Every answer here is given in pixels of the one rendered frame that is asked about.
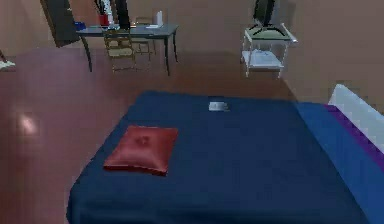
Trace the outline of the small grey flat device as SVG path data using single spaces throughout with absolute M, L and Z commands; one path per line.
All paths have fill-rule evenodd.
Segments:
M 209 103 L 208 109 L 211 112 L 228 111 L 229 106 L 225 102 L 212 101 Z

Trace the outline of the red square pillow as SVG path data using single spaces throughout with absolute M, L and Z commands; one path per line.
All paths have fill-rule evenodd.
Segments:
M 166 176 L 177 137 L 177 128 L 130 125 L 103 168 Z

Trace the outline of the blue bed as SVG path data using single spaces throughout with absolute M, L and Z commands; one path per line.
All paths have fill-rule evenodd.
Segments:
M 228 111 L 211 112 L 212 101 Z M 130 125 L 177 128 L 166 176 L 109 171 Z M 69 194 L 69 224 L 384 224 L 384 115 L 337 85 L 326 104 L 147 91 Z

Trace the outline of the white trolley stand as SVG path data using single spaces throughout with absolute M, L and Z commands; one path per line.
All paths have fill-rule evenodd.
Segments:
M 245 66 L 245 76 L 252 70 L 278 71 L 281 77 L 290 45 L 298 39 L 284 23 L 277 26 L 254 26 L 244 30 L 240 62 Z

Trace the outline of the dark grey desk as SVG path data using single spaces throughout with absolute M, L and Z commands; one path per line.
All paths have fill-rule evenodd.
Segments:
M 136 25 L 130 29 L 110 29 L 102 26 L 87 27 L 80 31 L 77 31 L 78 36 L 80 37 L 81 42 L 83 43 L 87 60 L 89 71 L 93 70 L 92 59 L 90 56 L 90 49 L 87 37 L 100 37 L 100 38 L 112 38 L 114 41 L 122 41 L 123 39 L 130 38 L 142 38 L 148 40 L 162 40 L 164 45 L 164 60 L 166 65 L 167 75 L 170 75 L 169 70 L 169 39 L 172 39 L 173 52 L 175 60 L 178 60 L 177 57 L 177 47 L 176 47 L 176 33 L 178 25 L 177 24 L 164 24 L 159 28 L 150 28 L 148 25 Z

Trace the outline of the tan wooden chair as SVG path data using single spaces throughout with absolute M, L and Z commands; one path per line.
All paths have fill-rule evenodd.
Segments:
M 148 61 L 151 61 L 152 54 L 156 52 L 155 49 L 151 49 L 148 39 L 133 38 L 129 29 L 105 30 L 103 39 L 113 72 L 130 69 L 138 70 L 136 56 L 146 54 Z M 118 66 L 116 61 L 120 59 L 129 59 L 131 64 Z

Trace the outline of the white box on desk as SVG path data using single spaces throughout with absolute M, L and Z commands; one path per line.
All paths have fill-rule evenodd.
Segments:
M 155 22 L 153 24 L 149 24 L 148 25 L 148 28 L 149 29 L 156 29 L 156 28 L 160 28 L 164 25 L 164 22 L 163 22 L 163 12 L 162 11 L 158 11 L 156 13 L 156 16 L 155 16 Z

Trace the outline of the black television set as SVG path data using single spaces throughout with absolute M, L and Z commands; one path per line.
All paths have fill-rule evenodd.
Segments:
M 284 36 L 284 33 L 271 24 L 271 18 L 274 10 L 275 0 L 256 0 L 255 7 L 253 12 L 253 19 L 255 24 L 251 27 L 254 29 L 260 26 L 258 31 L 254 31 L 253 35 L 258 35 L 259 33 L 265 31 L 277 31 L 279 34 Z

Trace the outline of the red cup with pens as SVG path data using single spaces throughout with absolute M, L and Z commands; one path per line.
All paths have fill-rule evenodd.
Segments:
M 101 26 L 109 25 L 109 0 L 93 0 L 98 12 Z

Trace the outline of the dark brown room door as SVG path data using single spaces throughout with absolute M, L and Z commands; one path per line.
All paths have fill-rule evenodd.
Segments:
M 79 40 L 69 0 L 40 0 L 40 4 L 58 48 Z

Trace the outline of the white object with dark leg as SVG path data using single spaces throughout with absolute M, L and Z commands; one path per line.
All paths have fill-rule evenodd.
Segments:
M 0 71 L 14 70 L 15 63 L 8 60 L 4 53 L 0 50 Z

